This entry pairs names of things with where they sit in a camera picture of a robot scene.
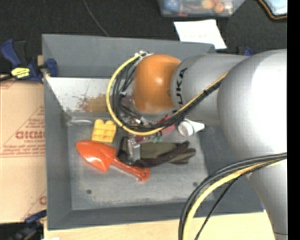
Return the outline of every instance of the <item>yellow toy block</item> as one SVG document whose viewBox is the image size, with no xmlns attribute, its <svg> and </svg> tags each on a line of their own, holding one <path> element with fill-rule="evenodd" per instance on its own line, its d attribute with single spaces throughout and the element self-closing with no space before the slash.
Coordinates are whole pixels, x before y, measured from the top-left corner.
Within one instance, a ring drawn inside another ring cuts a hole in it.
<svg viewBox="0 0 300 240">
<path fill-rule="evenodd" d="M 94 128 L 92 132 L 92 140 L 98 142 L 112 142 L 116 134 L 117 127 L 115 123 L 108 120 L 104 123 L 102 119 L 94 121 Z"/>
</svg>

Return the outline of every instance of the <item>gray bin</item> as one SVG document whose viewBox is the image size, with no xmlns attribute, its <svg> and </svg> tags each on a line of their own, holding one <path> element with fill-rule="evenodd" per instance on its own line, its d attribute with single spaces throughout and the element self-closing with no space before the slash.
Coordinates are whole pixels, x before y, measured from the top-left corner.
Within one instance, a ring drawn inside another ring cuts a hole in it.
<svg viewBox="0 0 300 240">
<path fill-rule="evenodd" d="M 221 129 L 207 126 L 192 137 L 177 131 L 165 141 L 190 141 L 196 155 L 187 165 L 162 164 L 140 183 L 115 168 L 100 173 L 86 164 L 76 150 L 78 140 L 90 139 L 95 119 L 111 119 L 103 111 L 90 112 L 83 104 L 106 93 L 115 69 L 140 50 L 184 60 L 214 53 L 211 44 L 170 40 L 44 34 L 43 60 L 54 58 L 58 77 L 44 81 L 49 230 L 95 225 L 178 219 L 185 201 L 213 171 L 235 161 Z M 118 129 L 117 148 L 125 133 Z M 208 213 L 220 191 L 209 196 L 198 211 Z M 219 204 L 216 214 L 262 211 L 260 201 L 242 178 Z"/>
</svg>

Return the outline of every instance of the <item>cardboard sheet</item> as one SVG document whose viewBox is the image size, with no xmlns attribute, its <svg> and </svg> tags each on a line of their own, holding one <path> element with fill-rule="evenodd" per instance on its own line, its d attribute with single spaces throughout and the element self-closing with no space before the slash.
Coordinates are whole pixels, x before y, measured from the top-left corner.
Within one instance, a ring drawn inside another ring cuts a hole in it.
<svg viewBox="0 0 300 240">
<path fill-rule="evenodd" d="M 47 205 L 43 90 L 30 81 L 0 84 L 0 224 Z"/>
</svg>

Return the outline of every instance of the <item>orange spoon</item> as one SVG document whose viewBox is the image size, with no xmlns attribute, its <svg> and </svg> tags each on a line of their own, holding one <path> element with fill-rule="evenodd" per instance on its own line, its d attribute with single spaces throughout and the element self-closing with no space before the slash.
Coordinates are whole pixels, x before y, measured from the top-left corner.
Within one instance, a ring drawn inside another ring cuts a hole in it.
<svg viewBox="0 0 300 240">
<path fill-rule="evenodd" d="M 108 171 L 110 165 L 114 165 L 138 177 L 142 181 L 146 181 L 150 176 L 150 170 L 148 168 L 142 169 L 121 162 L 116 157 L 117 149 L 102 142 L 80 140 L 76 143 L 76 149 L 85 160 L 104 172 Z"/>
</svg>

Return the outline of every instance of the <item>wire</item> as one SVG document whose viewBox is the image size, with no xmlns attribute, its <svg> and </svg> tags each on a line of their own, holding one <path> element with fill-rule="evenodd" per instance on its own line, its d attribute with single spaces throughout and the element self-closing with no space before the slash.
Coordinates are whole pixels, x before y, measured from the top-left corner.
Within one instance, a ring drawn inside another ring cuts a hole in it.
<svg viewBox="0 0 300 240">
<path fill-rule="evenodd" d="M 97 19 L 95 18 L 95 16 L 93 15 L 93 13 L 91 12 L 87 1 L 86 0 L 82 0 L 84 7 L 86 8 L 86 10 L 88 11 L 89 15 L 91 16 L 91 18 L 93 19 L 93 21 L 97 24 L 97 26 L 102 30 L 102 32 L 105 34 L 105 36 L 109 37 L 109 34 L 107 33 L 107 31 L 100 25 L 99 21 L 97 21 Z"/>
<path fill-rule="evenodd" d="M 153 124 L 151 126 L 149 125 L 146 126 L 142 124 L 129 125 L 125 123 L 124 120 L 122 119 L 120 111 L 123 112 L 123 114 L 130 115 L 131 117 L 136 117 L 136 115 L 133 114 L 132 111 L 129 111 L 127 107 L 121 105 L 121 100 L 122 100 L 121 91 L 125 91 L 128 88 L 128 86 L 131 84 L 133 80 L 133 73 L 136 68 L 136 63 L 140 62 L 140 60 L 137 59 L 141 58 L 142 60 L 143 57 L 148 55 L 149 55 L 148 53 L 145 55 L 144 53 L 141 52 L 139 53 L 139 55 L 136 55 L 135 57 L 124 62 L 112 75 L 106 93 L 106 98 L 108 99 L 107 108 L 111 114 L 111 117 L 120 127 L 122 127 L 124 130 L 134 135 L 148 136 L 148 135 L 156 134 L 161 130 L 163 130 L 164 128 L 180 123 L 184 119 L 186 114 L 189 113 L 199 102 L 201 102 L 209 94 L 211 94 L 212 92 L 214 92 L 216 89 L 219 88 L 222 80 L 227 75 L 227 73 L 225 73 L 221 77 L 219 77 L 216 81 L 211 83 L 207 88 L 205 88 L 202 92 L 200 92 L 197 96 L 195 96 L 192 100 L 190 100 L 186 105 L 184 105 L 181 109 L 179 109 L 176 113 L 174 113 L 173 116 L 171 116 L 169 119 L 163 122 Z M 125 81 L 123 83 L 123 86 L 120 88 L 119 86 L 124 76 L 125 76 Z M 110 103 L 110 91 L 112 85 L 113 85 L 113 93 L 112 93 L 113 109 Z"/>
<path fill-rule="evenodd" d="M 201 234 L 201 232 L 204 230 L 206 224 L 208 223 L 210 217 L 212 216 L 213 212 L 215 211 L 215 209 L 217 208 L 218 204 L 220 203 L 220 201 L 222 200 L 222 198 L 226 195 L 226 193 L 228 192 L 228 190 L 237 182 L 237 180 L 239 180 L 240 176 L 235 178 L 226 188 L 225 190 L 221 193 L 221 195 L 219 196 L 219 198 L 215 201 L 213 207 L 211 208 L 211 210 L 209 211 L 208 215 L 206 216 L 200 230 L 198 231 L 198 233 L 195 236 L 194 240 L 198 240 L 199 236 Z"/>
<path fill-rule="evenodd" d="M 3 76 L 3 77 L 0 77 L 0 82 L 3 82 L 5 80 L 9 80 L 13 77 L 14 77 L 13 75 L 6 75 L 6 76 Z"/>
<path fill-rule="evenodd" d="M 272 162 L 277 162 L 287 158 L 287 153 L 279 153 L 265 155 L 260 157 L 249 158 L 229 164 L 207 177 L 189 196 L 186 201 L 179 220 L 178 238 L 179 240 L 188 239 L 189 221 L 193 219 L 196 210 L 202 201 L 216 188 L 243 175 L 249 170 L 253 170 L 259 166 L 267 165 Z"/>
<path fill-rule="evenodd" d="M 111 115 L 111 117 L 113 118 L 113 120 L 120 126 L 122 127 L 124 130 L 126 130 L 127 132 L 131 133 L 131 134 L 134 134 L 134 135 L 140 135 L 140 136 L 146 136 L 146 135 L 151 135 L 151 134 L 155 134 L 157 133 L 158 131 L 162 130 L 162 128 L 157 128 L 157 129 L 154 129 L 154 130 L 150 130 L 148 132 L 139 132 L 139 131 L 135 131 L 135 130 L 132 130 L 130 128 L 128 128 L 127 126 L 125 126 L 118 118 L 117 116 L 115 115 L 112 107 L 111 107 L 111 104 L 110 104 L 110 92 L 111 92 L 111 87 L 112 87 L 112 84 L 116 78 L 116 76 L 120 73 L 120 71 L 122 69 L 124 69 L 128 64 L 130 64 L 131 62 L 135 62 L 138 58 L 140 58 L 140 55 L 141 54 L 137 54 L 135 55 L 134 57 L 128 59 L 126 62 L 124 62 L 115 72 L 114 74 L 112 75 L 110 81 L 109 81 L 109 84 L 108 84 L 108 87 L 107 87 L 107 90 L 106 90 L 106 94 L 105 94 L 105 101 L 106 101 L 106 106 L 107 106 L 107 109 Z"/>
</svg>

